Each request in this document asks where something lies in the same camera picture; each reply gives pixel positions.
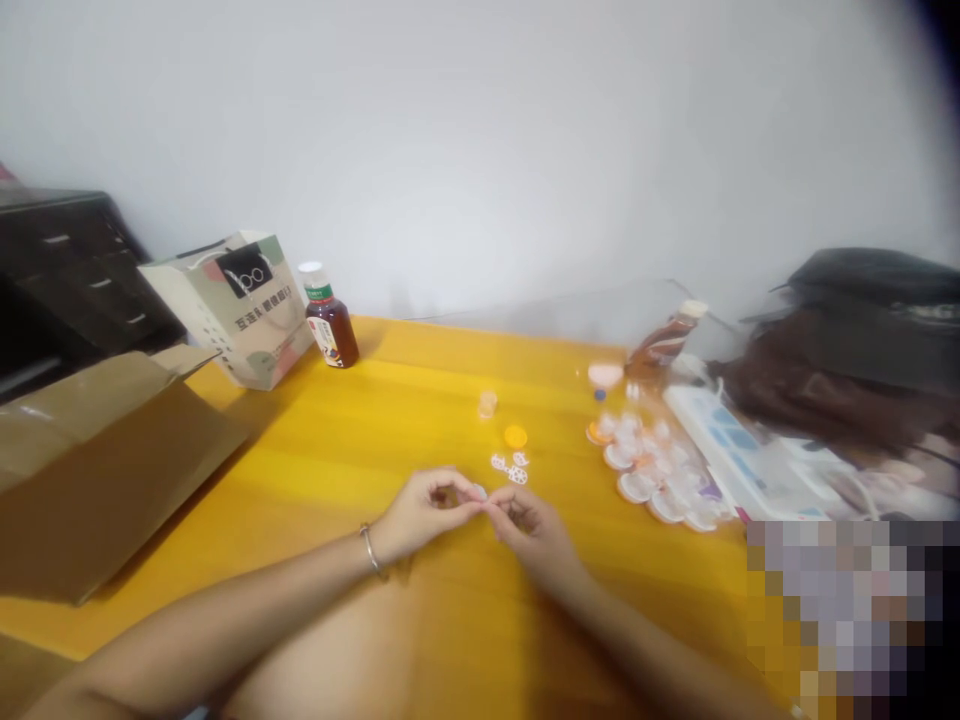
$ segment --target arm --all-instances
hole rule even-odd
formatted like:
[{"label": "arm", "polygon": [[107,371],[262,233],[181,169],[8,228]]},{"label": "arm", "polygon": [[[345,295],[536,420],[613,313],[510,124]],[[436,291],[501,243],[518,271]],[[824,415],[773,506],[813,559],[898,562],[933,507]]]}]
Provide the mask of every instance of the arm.
[{"label": "arm", "polygon": [[751,720],[785,714],[755,688],[700,657],[587,572],[556,510],[520,487],[494,492],[483,506],[497,538],[534,582],[593,635],[634,686],[671,717]]},{"label": "arm", "polygon": [[[464,502],[443,509],[449,488]],[[389,565],[464,524],[480,512],[479,500],[455,470],[414,474],[370,528],[377,561]],[[25,720],[186,714],[373,572],[363,537],[353,534],[201,590],[81,663]]]}]

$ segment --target black drawer unit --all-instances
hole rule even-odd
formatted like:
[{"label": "black drawer unit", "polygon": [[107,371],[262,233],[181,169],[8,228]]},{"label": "black drawer unit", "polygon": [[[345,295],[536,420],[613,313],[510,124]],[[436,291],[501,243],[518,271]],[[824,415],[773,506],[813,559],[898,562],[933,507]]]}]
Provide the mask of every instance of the black drawer unit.
[{"label": "black drawer unit", "polygon": [[137,270],[149,260],[106,193],[0,191],[0,403],[183,326]]}]

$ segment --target silver bangle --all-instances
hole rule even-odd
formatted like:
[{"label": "silver bangle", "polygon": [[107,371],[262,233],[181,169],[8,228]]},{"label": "silver bangle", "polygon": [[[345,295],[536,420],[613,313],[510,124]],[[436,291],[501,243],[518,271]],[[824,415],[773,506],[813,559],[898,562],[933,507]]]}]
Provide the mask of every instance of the silver bangle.
[{"label": "silver bangle", "polygon": [[377,557],[373,554],[373,545],[370,544],[370,526],[363,523],[363,525],[360,526],[360,534],[363,535],[363,541],[367,544],[367,555],[370,556],[370,564],[373,565],[373,569],[376,570],[380,579],[386,582],[387,573],[380,567],[380,563],[377,562]]}]

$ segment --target logo on bag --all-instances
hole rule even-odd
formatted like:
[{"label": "logo on bag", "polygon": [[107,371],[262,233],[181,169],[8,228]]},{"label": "logo on bag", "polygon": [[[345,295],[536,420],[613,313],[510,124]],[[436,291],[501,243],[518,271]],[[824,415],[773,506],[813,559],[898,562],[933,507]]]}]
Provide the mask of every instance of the logo on bag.
[{"label": "logo on bag", "polygon": [[215,260],[238,298],[246,297],[273,280],[270,264],[258,245],[247,245]]}]

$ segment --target hand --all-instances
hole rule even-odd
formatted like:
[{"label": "hand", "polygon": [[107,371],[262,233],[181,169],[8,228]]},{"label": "hand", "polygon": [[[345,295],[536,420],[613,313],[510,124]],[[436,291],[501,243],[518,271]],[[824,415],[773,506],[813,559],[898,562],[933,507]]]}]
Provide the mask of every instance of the hand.
[{"label": "hand", "polygon": [[507,485],[483,505],[497,539],[513,550],[530,577],[555,599],[585,586],[590,576],[557,511],[526,488]]},{"label": "hand", "polygon": [[370,526],[377,561],[390,565],[460,527],[482,511],[482,500],[473,483],[452,467],[415,472]]}]

